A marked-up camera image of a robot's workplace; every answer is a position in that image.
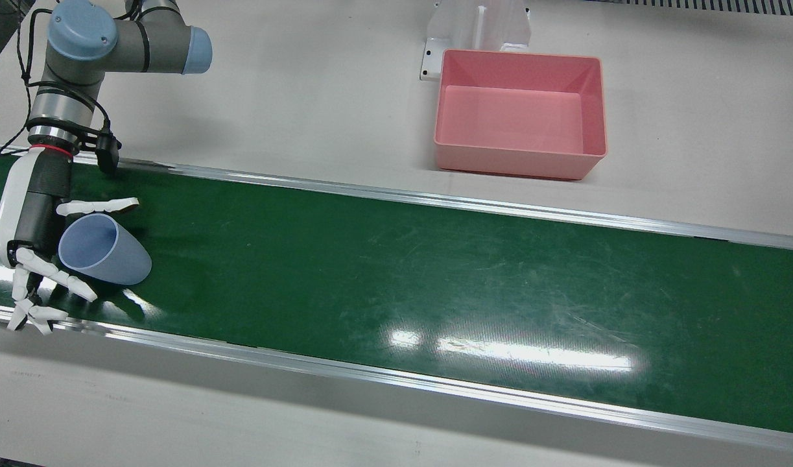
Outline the right robot dexterous hand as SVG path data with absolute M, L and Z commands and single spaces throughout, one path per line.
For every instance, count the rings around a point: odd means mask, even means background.
M 71 293 L 93 302 L 97 293 L 82 279 L 62 271 L 52 260 L 67 217 L 124 212 L 139 205 L 136 197 L 108 201 L 71 198 L 73 155 L 50 145 L 32 145 L 11 166 L 0 198 L 0 262 L 12 269 L 14 310 L 8 330 L 31 323 L 46 336 L 66 311 L 47 307 L 38 287 L 49 278 Z

